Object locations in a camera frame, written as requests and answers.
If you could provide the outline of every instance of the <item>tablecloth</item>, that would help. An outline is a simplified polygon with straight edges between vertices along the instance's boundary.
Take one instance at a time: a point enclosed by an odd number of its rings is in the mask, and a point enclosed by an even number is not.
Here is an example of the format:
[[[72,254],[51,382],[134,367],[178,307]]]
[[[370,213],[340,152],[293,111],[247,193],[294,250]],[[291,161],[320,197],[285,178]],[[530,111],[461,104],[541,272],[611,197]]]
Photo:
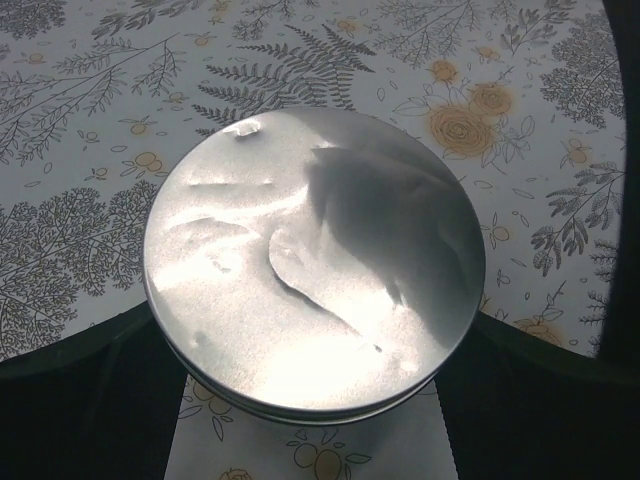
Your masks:
[[[0,32],[0,360],[144,301],[144,222],[163,178],[217,129],[293,105],[373,115],[436,152],[482,224],[482,310],[562,348],[597,350],[625,147],[599,2],[9,0]],[[242,415],[193,388],[175,452],[198,429],[190,442],[208,435],[237,451],[223,436],[235,431],[242,445],[252,435]],[[391,478],[371,472],[387,457],[408,461],[400,446],[394,457],[340,440],[343,430],[325,443],[294,432],[299,443],[278,455],[295,463],[304,445],[307,463],[347,479]],[[418,430],[406,441],[429,429]],[[262,460],[206,455],[198,476],[272,477]]]

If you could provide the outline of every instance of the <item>silver lid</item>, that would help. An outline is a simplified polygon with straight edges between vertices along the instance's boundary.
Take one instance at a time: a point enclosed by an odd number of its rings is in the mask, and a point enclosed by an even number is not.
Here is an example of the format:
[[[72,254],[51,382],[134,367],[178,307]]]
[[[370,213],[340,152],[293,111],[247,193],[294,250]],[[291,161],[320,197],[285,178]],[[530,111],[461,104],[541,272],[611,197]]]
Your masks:
[[[462,340],[485,271],[464,190],[374,118],[291,108],[194,148],[144,241],[173,348],[229,398],[282,418],[352,416],[415,391]]]

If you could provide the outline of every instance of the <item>dark surface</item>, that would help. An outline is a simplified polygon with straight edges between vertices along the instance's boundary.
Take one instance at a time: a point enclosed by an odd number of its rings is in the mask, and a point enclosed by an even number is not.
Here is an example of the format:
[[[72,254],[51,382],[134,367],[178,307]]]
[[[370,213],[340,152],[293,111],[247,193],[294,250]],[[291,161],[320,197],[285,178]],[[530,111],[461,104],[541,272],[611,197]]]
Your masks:
[[[605,5],[628,131],[638,132],[640,5]],[[628,138],[623,238],[600,363],[481,315],[437,377],[461,480],[640,478],[640,141]],[[145,308],[120,317],[122,325],[114,319],[0,365],[0,479],[163,477],[186,372],[154,322],[125,327],[149,320]]]

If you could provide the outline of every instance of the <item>metal container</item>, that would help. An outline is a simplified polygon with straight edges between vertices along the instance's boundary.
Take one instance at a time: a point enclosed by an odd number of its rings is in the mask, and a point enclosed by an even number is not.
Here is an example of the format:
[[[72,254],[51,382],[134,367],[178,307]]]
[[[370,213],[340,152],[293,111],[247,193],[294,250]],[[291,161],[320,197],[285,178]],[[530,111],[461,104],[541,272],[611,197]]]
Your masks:
[[[258,417],[353,422],[424,387],[477,311],[477,217],[426,147],[334,109],[206,139],[160,189],[149,303],[206,388]]]

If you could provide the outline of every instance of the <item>tin lid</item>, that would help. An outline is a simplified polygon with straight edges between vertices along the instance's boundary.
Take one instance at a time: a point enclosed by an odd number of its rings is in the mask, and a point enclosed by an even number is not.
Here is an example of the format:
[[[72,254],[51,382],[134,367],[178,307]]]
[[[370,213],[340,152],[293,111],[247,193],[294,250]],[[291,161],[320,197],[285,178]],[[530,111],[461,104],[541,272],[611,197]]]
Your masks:
[[[374,118],[291,108],[217,132],[160,189],[144,283],[199,377],[269,415],[373,411],[467,332],[484,283],[471,202]]]

